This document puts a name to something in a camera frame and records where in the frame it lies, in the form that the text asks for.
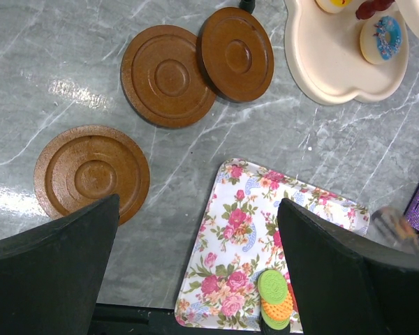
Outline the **blue glazed donut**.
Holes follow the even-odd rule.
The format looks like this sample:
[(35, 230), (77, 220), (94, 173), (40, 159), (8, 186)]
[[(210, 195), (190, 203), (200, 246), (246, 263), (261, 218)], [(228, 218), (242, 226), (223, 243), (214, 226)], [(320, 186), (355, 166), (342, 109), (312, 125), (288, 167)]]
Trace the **blue glazed donut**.
[(368, 19), (360, 32), (360, 51), (365, 60), (374, 65), (395, 57), (402, 43), (401, 26), (389, 15)]

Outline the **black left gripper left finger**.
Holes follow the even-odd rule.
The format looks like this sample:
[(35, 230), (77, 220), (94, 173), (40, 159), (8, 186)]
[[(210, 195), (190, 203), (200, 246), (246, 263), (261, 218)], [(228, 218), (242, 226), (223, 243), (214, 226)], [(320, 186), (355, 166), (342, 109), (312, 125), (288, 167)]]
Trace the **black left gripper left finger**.
[(119, 224), (119, 196), (0, 240), (0, 334), (86, 334)]

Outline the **yellow glazed donut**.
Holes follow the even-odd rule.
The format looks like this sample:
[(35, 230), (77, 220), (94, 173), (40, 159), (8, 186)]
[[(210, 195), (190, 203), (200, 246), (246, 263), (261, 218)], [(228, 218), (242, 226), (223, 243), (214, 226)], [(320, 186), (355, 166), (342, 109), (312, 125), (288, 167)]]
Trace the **yellow glazed donut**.
[(327, 13), (337, 14), (342, 12), (351, 0), (316, 0), (318, 6)]

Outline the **metal serving tongs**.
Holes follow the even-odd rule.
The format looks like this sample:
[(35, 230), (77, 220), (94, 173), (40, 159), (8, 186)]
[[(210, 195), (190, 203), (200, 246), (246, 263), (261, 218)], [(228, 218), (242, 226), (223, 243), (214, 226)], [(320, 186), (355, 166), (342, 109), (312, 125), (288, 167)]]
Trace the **metal serving tongs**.
[(384, 246), (419, 256), (419, 231), (392, 207), (376, 210), (370, 218), (369, 227)]

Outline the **colourful macarons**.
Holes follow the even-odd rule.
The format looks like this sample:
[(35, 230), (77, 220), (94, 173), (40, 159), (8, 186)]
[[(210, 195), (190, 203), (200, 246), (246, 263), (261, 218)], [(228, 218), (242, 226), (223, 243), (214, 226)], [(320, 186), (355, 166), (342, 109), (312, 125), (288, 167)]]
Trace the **colourful macarons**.
[(293, 313), (293, 298), (286, 279), (277, 270), (265, 270), (258, 278), (258, 291), (265, 324), (273, 330), (284, 330)]

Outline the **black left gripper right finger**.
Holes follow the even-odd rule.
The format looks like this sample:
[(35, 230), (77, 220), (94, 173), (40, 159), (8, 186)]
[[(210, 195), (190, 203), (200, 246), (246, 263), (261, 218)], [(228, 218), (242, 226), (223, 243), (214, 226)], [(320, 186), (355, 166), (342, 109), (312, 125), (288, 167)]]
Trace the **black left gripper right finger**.
[(419, 334), (419, 256), (288, 199), (277, 221), (305, 334)]

